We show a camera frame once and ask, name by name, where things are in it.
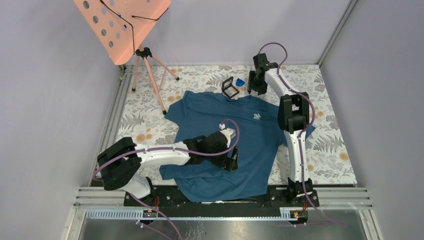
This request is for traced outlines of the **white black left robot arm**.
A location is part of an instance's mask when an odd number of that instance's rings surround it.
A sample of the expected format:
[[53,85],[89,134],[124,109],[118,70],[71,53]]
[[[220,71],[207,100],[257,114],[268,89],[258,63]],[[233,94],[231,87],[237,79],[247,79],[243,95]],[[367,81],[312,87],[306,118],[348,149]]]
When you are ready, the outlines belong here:
[[132,194],[144,206],[152,204],[155,192],[147,177],[137,174],[141,167],[190,166],[204,161],[229,172],[237,169],[238,148],[232,140],[239,135],[225,128],[209,136],[198,136],[168,145],[138,145],[131,137],[123,137],[97,156],[98,169],[95,181],[104,190],[123,190]]

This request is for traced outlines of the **blue shirt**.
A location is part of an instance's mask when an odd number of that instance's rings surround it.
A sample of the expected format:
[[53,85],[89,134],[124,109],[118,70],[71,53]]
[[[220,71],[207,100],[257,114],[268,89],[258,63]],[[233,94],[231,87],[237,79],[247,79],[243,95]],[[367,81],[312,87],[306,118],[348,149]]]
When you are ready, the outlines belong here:
[[163,165],[164,180],[174,180],[191,202],[214,202],[243,199],[267,192],[268,180],[280,146],[298,142],[280,129],[276,105],[247,95],[236,100],[221,93],[186,91],[171,104],[165,118],[178,126],[176,142],[203,137],[207,139],[228,120],[228,128],[239,129],[232,139],[238,148],[237,169],[214,165],[212,158],[229,148],[228,143],[214,143],[212,148],[198,145],[200,163]]

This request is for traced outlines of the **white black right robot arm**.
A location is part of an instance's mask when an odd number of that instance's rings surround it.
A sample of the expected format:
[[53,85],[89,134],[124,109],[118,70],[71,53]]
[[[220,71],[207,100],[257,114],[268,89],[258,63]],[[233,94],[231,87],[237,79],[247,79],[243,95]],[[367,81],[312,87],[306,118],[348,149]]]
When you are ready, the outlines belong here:
[[286,198],[291,205],[299,206],[313,193],[313,183],[305,169],[307,129],[311,128],[309,96],[288,83],[279,65],[270,62],[265,53],[252,59],[255,70],[249,72],[247,92],[263,95],[271,87],[279,97],[277,123],[286,138],[291,167]]

